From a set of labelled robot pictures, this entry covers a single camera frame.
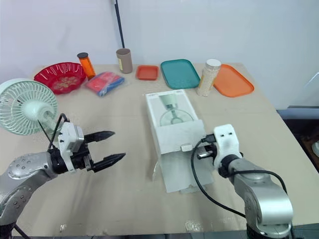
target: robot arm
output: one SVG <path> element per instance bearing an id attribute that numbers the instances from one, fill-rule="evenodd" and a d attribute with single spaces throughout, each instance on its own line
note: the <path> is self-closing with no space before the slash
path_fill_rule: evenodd
<path id="1" fill-rule="evenodd" d="M 17 221 L 32 193 L 58 174 L 84 168 L 98 172 L 121 160 L 124 153 L 110 155 L 97 163 L 91 158 L 88 143 L 112 135 L 112 131 L 83 135 L 80 127 L 65 122 L 58 136 L 60 149 L 53 147 L 15 159 L 0 176 L 0 232 L 1 228 L 12 230 L 11 225 Z"/>
<path id="2" fill-rule="evenodd" d="M 266 173 L 239 173 L 237 171 L 264 170 L 244 159 L 239 142 L 230 124 L 218 126 L 214 134 L 206 137 L 207 153 L 198 159 L 214 158 L 218 173 L 229 178 L 235 192 L 245 202 L 245 218 L 249 238 L 286 238 L 292 226 L 293 207 L 283 188 L 275 184 Z"/>

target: orange tray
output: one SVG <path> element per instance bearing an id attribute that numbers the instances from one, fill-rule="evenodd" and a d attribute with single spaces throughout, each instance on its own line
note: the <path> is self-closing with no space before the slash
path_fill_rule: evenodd
<path id="1" fill-rule="evenodd" d="M 214 87 L 224 96 L 238 97 L 250 94 L 255 87 L 235 68 L 222 64 L 214 81 Z"/>
<path id="2" fill-rule="evenodd" d="M 155 81 L 159 76 L 158 66 L 140 65 L 136 70 L 136 77 L 140 80 Z"/>

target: beige table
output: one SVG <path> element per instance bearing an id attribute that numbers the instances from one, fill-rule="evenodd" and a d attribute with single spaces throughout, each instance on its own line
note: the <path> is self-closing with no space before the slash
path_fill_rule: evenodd
<path id="1" fill-rule="evenodd" d="M 215 89 L 199 97 L 186 93 L 206 131 L 231 123 L 245 157 L 284 179 L 294 207 L 294 224 L 319 222 L 319 175 L 242 64 L 232 64 L 256 87 L 250 95 L 227 98 Z M 195 64 L 200 73 L 203 64 Z M 95 66 L 96 72 L 119 72 L 116 65 Z M 58 96 L 64 112 L 84 133 L 113 130 L 116 135 L 91 144 L 94 160 L 126 152 L 123 160 L 97 174 L 85 170 L 64 174 L 39 188 L 18 220 L 30 236 L 82 236 L 184 233 L 191 230 L 243 230 L 243 218 L 208 201 L 200 192 L 167 194 L 159 173 L 152 181 L 157 161 L 146 112 L 145 94 L 166 91 L 162 76 L 155 82 L 124 75 L 128 85 L 103 98 L 82 87 Z M 18 136 L 0 129 L 0 173 L 25 153 L 45 151 L 43 134 Z M 231 183 L 213 173 L 208 193 L 243 212 L 244 204 Z"/>

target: white cardboard box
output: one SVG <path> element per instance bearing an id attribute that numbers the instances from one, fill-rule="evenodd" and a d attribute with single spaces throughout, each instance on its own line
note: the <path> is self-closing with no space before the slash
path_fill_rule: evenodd
<path id="1" fill-rule="evenodd" d="M 184 90 L 146 94 L 146 100 L 166 191 L 197 191 L 190 156 L 193 147 L 206 135 L 202 120 Z M 194 164 L 201 184 L 212 183 L 211 159 L 195 159 Z"/>

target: blue tray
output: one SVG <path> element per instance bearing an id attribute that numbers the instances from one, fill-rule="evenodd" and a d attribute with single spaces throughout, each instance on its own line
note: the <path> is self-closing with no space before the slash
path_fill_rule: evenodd
<path id="1" fill-rule="evenodd" d="M 172 89 L 189 89 L 198 86 L 200 78 L 192 63 L 185 59 L 164 61 L 161 63 L 166 84 Z"/>

